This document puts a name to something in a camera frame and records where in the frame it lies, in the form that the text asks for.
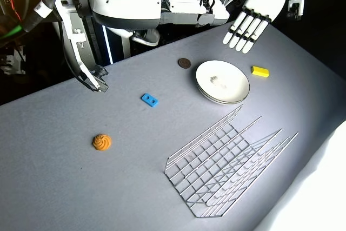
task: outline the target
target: blue toy brick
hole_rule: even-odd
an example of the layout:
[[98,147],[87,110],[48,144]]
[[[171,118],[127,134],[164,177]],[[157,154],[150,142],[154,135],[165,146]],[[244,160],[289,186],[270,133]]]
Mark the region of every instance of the blue toy brick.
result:
[[158,100],[156,98],[154,98],[153,96],[151,96],[148,93],[145,93],[142,96],[142,100],[148,104],[149,106],[151,106],[152,108],[155,107],[158,104]]

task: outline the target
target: plate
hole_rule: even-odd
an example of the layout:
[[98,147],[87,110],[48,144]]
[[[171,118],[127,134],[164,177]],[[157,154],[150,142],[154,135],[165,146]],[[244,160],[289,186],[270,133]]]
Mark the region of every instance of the plate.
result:
[[224,61],[207,61],[196,71],[198,88],[217,103],[242,102],[250,91],[245,74],[234,65]]

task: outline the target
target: wire grid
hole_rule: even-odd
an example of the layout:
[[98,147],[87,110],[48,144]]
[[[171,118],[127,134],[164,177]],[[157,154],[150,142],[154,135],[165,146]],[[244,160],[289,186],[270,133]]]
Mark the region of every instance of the wire grid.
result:
[[255,179],[251,177],[254,175],[251,169],[256,169],[255,173],[258,170],[255,162],[260,161],[260,165],[264,165],[267,161],[263,162],[263,158],[268,159],[268,154],[275,154],[291,141],[287,138],[260,155],[262,148],[282,129],[249,144],[242,133],[260,118],[238,132],[230,122],[241,108],[232,111],[167,160],[166,176],[196,217],[224,215]]

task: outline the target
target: brown round object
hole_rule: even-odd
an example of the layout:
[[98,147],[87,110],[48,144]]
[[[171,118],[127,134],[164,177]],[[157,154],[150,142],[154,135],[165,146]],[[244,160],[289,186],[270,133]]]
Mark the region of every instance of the brown round object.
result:
[[97,135],[92,142],[96,150],[105,151],[112,145],[112,138],[109,135]]
[[191,67],[191,62],[190,60],[186,59],[186,58],[181,58],[178,60],[178,64],[180,67],[182,67],[183,69],[188,69]]

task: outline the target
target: white label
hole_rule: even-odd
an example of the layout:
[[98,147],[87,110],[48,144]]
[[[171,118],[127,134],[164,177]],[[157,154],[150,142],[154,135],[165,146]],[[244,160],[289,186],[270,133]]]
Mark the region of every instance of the white label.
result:
[[52,9],[50,9],[42,1],[40,1],[37,6],[35,6],[34,11],[38,13],[42,18],[46,18],[52,12]]

